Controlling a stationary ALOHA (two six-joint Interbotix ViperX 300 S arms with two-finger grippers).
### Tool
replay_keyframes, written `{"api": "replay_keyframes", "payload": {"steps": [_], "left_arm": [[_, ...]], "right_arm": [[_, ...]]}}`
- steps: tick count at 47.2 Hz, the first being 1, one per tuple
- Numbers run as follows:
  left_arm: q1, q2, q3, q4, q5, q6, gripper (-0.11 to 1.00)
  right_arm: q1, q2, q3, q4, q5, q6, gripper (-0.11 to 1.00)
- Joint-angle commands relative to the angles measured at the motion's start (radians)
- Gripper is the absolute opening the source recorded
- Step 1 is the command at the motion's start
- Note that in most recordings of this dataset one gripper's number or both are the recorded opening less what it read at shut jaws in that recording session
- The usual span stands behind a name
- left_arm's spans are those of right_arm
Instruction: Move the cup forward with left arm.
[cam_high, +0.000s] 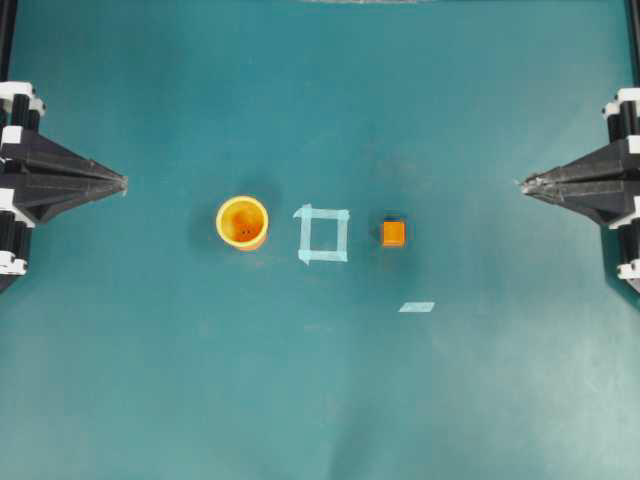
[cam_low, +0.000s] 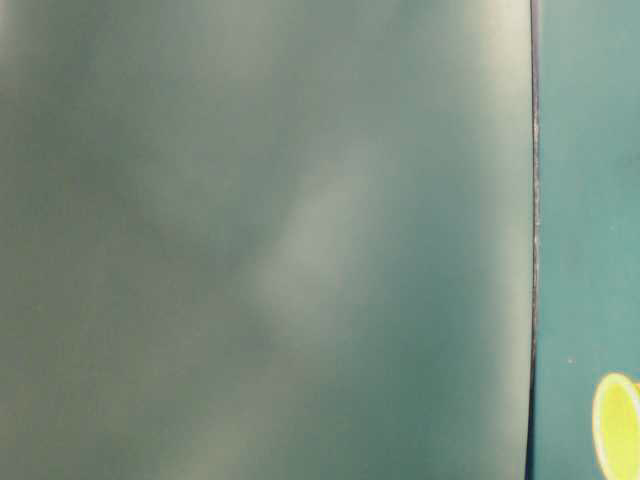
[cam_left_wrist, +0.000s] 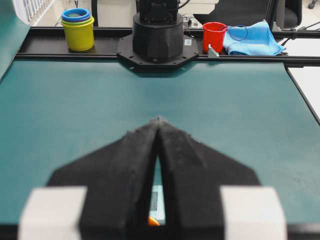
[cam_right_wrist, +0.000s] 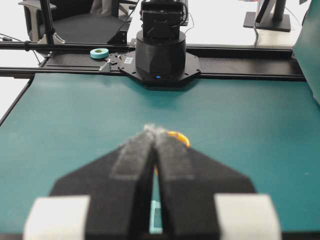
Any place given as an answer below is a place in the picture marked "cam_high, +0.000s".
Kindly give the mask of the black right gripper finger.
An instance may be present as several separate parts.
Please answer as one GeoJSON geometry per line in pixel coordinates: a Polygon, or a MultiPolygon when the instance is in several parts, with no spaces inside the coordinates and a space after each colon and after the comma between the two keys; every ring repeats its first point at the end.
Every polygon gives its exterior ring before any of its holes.
{"type": "Polygon", "coordinates": [[[534,173],[522,185],[639,179],[639,136],[615,140],[566,165],[534,173]]]}
{"type": "Polygon", "coordinates": [[[573,183],[523,182],[524,195],[583,215],[600,226],[617,228],[636,215],[639,182],[606,180],[573,183]]]}

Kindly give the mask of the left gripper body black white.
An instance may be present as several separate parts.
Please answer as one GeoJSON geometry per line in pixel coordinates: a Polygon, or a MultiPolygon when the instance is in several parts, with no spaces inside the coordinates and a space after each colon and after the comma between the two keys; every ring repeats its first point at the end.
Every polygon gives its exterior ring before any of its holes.
{"type": "Polygon", "coordinates": [[[39,206],[26,204],[26,142],[39,130],[46,105],[25,81],[1,83],[1,289],[28,272],[33,230],[45,221],[39,206]]]}

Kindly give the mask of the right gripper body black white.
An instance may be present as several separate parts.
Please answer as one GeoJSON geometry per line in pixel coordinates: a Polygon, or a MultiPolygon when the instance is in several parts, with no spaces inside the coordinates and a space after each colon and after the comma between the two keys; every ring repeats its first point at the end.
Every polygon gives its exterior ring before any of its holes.
{"type": "Polygon", "coordinates": [[[613,102],[603,108],[609,140],[623,141],[623,152],[630,158],[623,177],[631,182],[631,212],[614,220],[609,229],[617,232],[620,261],[617,277],[639,292],[639,88],[620,89],[613,102]]]}

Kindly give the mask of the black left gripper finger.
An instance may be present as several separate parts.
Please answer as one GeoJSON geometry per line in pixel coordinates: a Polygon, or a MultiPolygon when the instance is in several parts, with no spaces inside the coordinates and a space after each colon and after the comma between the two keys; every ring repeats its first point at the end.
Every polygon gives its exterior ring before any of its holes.
{"type": "Polygon", "coordinates": [[[21,126],[6,126],[2,130],[1,157],[17,161],[26,168],[49,173],[115,182],[126,186],[125,176],[84,158],[60,144],[21,126]]]}
{"type": "Polygon", "coordinates": [[[33,228],[126,189],[126,180],[10,180],[9,223],[22,222],[33,228]]]}

